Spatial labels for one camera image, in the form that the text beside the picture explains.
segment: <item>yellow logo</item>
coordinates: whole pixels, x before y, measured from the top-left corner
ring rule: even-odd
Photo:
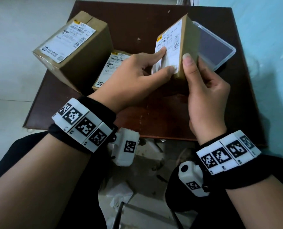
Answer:
[[[157,41],[156,41],[156,42],[158,42],[158,41],[161,40],[161,39],[162,39],[162,35],[157,38]]]

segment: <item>brown cardboard box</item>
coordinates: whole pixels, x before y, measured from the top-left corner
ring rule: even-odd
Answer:
[[[167,52],[161,61],[153,65],[152,73],[166,66],[173,65],[176,68],[173,78],[185,80],[182,56],[189,53],[194,61],[197,62],[199,41],[200,31],[186,14],[157,37],[155,52],[159,51],[163,46],[166,46]]]
[[[33,54],[63,83],[89,95],[112,51],[108,24],[81,11]]]
[[[110,78],[121,63],[130,56],[131,54],[127,52],[113,50],[100,75],[92,86],[92,89],[94,91],[98,90]]]

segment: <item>clear plastic container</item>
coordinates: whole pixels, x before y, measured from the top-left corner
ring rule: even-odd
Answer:
[[[200,28],[198,54],[215,71],[236,53],[236,49],[199,23],[193,21],[193,24]]]

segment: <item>brown wooden table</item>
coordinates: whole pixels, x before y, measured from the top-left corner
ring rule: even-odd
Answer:
[[[131,54],[153,53],[157,36],[186,13],[191,20],[233,45],[237,49],[236,54],[217,71],[231,85],[226,124],[232,130],[241,129],[258,146],[266,146],[231,8],[76,1],[69,18],[81,10],[107,22],[114,48]],[[90,73],[94,82],[98,75]],[[52,123],[51,116],[67,100],[79,95],[47,71],[24,127],[47,129]],[[187,97],[178,94],[162,98],[150,96],[142,103],[121,111],[115,124],[138,131],[141,137],[195,140],[188,121]]]

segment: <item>blue wall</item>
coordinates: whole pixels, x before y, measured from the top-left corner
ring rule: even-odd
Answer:
[[[200,0],[231,7],[270,154],[283,157],[283,0]]]

